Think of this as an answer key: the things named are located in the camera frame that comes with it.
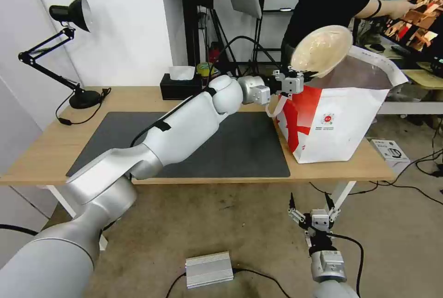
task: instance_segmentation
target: hand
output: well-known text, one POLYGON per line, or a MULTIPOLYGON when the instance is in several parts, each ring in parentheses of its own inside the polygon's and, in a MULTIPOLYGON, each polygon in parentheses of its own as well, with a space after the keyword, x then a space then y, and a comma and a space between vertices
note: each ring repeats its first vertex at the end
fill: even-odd
POLYGON ((412 4, 409 0, 392 0, 392 10, 389 16, 391 19, 398 19, 403 17, 409 10, 417 7, 417 4, 412 4))

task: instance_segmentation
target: floor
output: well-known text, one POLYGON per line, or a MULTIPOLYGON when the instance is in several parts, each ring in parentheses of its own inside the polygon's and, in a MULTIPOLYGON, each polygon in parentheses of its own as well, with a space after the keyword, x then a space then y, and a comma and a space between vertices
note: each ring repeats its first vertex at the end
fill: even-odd
MULTIPOLYGON (((411 159, 431 153, 433 130, 393 116, 378 117, 369 137, 396 140, 411 159)), ((436 147, 443 147, 437 137, 436 147)), ((432 162, 423 163, 432 171, 432 162)), ((411 167, 399 179, 443 201, 442 179, 411 167)), ((332 183, 316 183, 331 191, 332 183)), ((371 188, 358 183, 355 190, 371 188)), ((138 188, 135 205, 106 232, 86 297, 163 298, 184 271, 185 258, 228 250, 234 266, 276 277, 291 297, 311 297, 310 259, 301 229, 289 219, 294 192, 302 211, 322 207, 308 184, 170 185, 138 188)), ((65 218, 58 208, 52 222, 65 218)), ((380 187, 350 196, 334 227, 365 248, 362 297, 441 297, 443 207, 417 191, 380 187)), ((336 239, 349 285, 355 287, 358 248, 336 239)), ((170 297, 284 297, 270 280, 240 273, 231 282, 186 289, 182 278, 170 297)))

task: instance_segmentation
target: light stand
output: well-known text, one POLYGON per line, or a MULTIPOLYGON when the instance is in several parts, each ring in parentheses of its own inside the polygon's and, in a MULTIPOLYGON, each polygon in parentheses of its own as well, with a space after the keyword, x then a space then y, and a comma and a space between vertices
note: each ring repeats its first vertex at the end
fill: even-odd
POLYGON ((74 94, 69 99, 69 104, 74 109, 86 109, 99 104, 102 101, 102 96, 94 90, 84 90, 80 87, 79 83, 68 80, 54 72, 48 70, 46 67, 37 63, 37 59, 50 53, 56 48, 74 39, 75 29, 69 25, 70 22, 77 25, 79 28, 89 32, 92 25, 91 10, 87 0, 74 0, 69 6, 52 5, 49 8, 49 14, 52 19, 59 21, 62 25, 63 22, 67 23, 64 29, 51 36, 42 43, 37 44, 35 47, 18 54, 18 59, 29 65, 41 73, 46 74, 48 77, 62 83, 66 87, 73 90, 74 94), (59 36, 67 36, 62 42, 55 44, 49 48, 41 48, 45 44, 51 42, 59 36))
POLYGON ((37 59, 40 57, 50 53, 51 51, 55 50, 56 48, 62 46, 63 44, 69 42, 74 38, 74 31, 75 29, 72 27, 65 27, 60 32, 55 34, 54 36, 51 36, 47 40, 44 40, 42 43, 37 44, 35 47, 24 51, 22 53, 18 54, 18 59, 25 63, 26 65, 29 65, 36 70, 40 71, 41 73, 46 74, 48 77, 51 77, 52 79, 58 81, 59 83, 62 83, 66 87, 69 87, 70 89, 74 90, 74 95, 71 96, 69 99, 69 104, 74 109, 86 109, 89 107, 93 107, 94 105, 98 104, 100 102, 101 96, 99 93, 97 93, 94 90, 84 90, 80 87, 79 83, 75 83, 71 80, 68 80, 66 78, 63 78, 62 76, 59 76, 58 74, 55 74, 54 72, 48 70, 46 67, 41 66, 37 63, 37 59), (50 47, 50 48, 43 48, 39 49, 46 43, 52 41, 53 39, 56 39, 59 36, 66 35, 67 38, 64 39, 62 42, 50 47))

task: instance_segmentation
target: bracelet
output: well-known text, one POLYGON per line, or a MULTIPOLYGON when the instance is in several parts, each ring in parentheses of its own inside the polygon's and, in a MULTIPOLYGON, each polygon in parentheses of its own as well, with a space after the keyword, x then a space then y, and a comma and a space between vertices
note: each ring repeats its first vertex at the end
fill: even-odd
POLYGON ((373 14, 371 14, 370 16, 368 16, 367 18, 365 18, 365 19, 371 19, 372 17, 374 17, 380 11, 380 9, 382 8, 382 2, 381 2, 381 0, 377 0, 377 2, 378 2, 378 7, 375 10, 375 12, 373 14))

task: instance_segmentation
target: paper bag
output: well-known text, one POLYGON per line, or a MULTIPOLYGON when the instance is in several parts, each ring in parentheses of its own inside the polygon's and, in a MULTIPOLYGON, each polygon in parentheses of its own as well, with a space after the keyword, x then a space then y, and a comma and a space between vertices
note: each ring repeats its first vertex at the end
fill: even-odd
POLYGON ((277 115, 297 162, 349 160, 389 90, 406 81, 389 59, 352 46, 339 65, 306 83, 277 115))

